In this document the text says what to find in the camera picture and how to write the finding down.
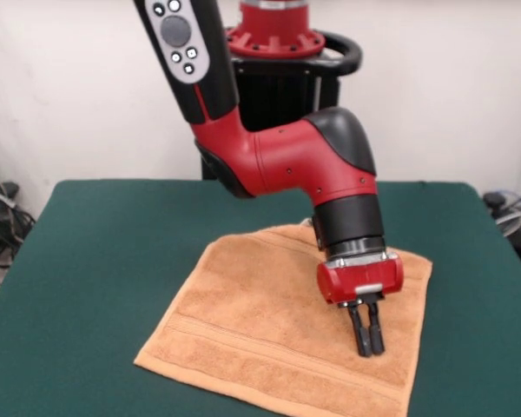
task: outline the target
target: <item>silver ring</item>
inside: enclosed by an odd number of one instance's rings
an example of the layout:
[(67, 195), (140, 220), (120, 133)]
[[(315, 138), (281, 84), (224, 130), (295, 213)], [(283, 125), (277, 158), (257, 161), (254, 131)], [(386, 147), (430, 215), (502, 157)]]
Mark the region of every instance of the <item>silver ring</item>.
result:
[(307, 0), (293, 0), (292, 2), (277, 2), (275, 0), (241, 0), (247, 6), (263, 10), (287, 10), (307, 6)]

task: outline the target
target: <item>round button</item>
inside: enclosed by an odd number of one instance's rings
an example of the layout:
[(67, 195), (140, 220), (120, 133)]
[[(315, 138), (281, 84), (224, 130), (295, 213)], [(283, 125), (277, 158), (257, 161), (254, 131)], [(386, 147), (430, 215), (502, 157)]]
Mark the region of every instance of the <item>round button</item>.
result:
[(179, 48), (189, 42), (191, 26), (183, 17), (169, 16), (162, 21), (160, 32), (164, 42), (174, 48)]
[(168, 8), (173, 12), (180, 11), (181, 3), (178, 0), (171, 0), (168, 2)]
[(185, 51), (189, 59), (195, 59), (197, 57), (197, 50), (193, 47), (188, 48), (188, 50)]
[(195, 72), (195, 67), (191, 63), (186, 63), (185, 65), (183, 65), (183, 70), (186, 74), (191, 75)]
[(179, 52), (174, 52), (172, 54), (172, 61), (174, 61), (175, 63), (180, 63), (181, 62), (181, 54)]
[(155, 3), (153, 4), (153, 11), (157, 16), (164, 16), (164, 12), (166, 9), (164, 9), (164, 5), (162, 3)]

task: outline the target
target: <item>green tablecloth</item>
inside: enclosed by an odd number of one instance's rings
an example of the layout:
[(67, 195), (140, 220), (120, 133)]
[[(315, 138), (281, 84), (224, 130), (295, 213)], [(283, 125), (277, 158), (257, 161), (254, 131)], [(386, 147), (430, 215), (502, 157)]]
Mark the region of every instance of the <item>green tablecloth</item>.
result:
[[(388, 244), (434, 261), (409, 414), (521, 415), (508, 242), (466, 185), (379, 189)], [(299, 192), (240, 201), (216, 182), (59, 184), (0, 290), (0, 416), (270, 415), (132, 360), (209, 242), (310, 214)]]

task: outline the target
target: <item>red robot arm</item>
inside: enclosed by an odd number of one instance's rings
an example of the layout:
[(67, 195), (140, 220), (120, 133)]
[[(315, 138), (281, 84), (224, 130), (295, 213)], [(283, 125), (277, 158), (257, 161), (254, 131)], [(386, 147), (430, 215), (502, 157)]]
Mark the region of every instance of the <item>red robot arm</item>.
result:
[[(399, 258), (386, 253), (376, 170), (359, 121), (345, 109), (331, 108), (277, 128), (247, 131), (216, 1), (135, 4), (203, 159), (238, 197), (292, 188), (308, 194), (319, 247), (328, 259), (318, 270), (321, 302), (349, 309), (359, 354), (383, 353), (376, 303), (401, 289), (403, 272)], [(313, 47), (316, 39), (304, 46)], [(362, 303), (369, 307), (368, 329), (357, 311)]]

